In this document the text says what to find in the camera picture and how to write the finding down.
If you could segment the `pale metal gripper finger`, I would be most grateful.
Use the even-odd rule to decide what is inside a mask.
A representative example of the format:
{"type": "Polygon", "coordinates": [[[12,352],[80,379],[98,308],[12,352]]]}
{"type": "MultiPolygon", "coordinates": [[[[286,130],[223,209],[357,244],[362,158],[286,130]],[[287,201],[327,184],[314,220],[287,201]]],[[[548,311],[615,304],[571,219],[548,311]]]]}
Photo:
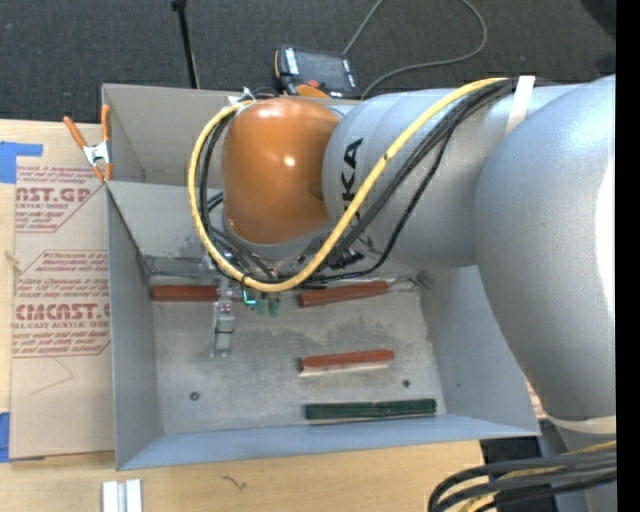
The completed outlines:
{"type": "Polygon", "coordinates": [[[234,322],[233,303],[231,301],[225,301],[222,304],[222,354],[224,356],[228,355],[231,351],[234,322]]]}
{"type": "Polygon", "coordinates": [[[212,306],[212,323],[211,323],[211,340],[209,343],[209,356],[210,357],[220,357],[224,352],[223,347],[221,345],[221,335],[218,331],[218,323],[219,323],[219,306],[218,303],[215,302],[212,306]]]}

